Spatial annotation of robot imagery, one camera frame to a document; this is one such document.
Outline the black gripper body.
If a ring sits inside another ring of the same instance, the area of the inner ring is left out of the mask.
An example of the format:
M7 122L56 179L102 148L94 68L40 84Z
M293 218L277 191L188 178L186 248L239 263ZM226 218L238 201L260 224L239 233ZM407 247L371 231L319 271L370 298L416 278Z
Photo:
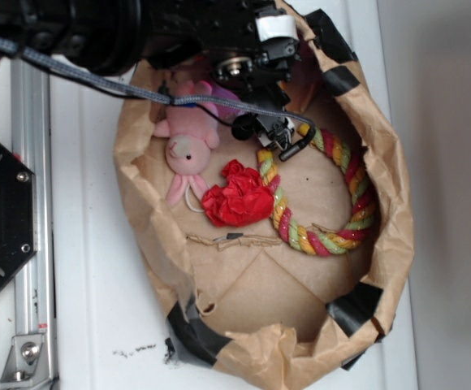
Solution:
M200 1L197 25L210 61L214 94L272 110L273 115L218 107L235 139L257 137L269 149L292 147L290 99L280 83L290 80L300 44L296 22L273 1Z

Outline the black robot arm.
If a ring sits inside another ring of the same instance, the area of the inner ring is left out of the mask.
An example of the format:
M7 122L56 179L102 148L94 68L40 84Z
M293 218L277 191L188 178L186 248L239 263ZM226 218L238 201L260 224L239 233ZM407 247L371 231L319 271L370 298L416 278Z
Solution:
M280 88L298 46L295 20L272 1L0 1L0 59L59 54L100 76L146 60L207 75L233 136L284 158L302 149Z

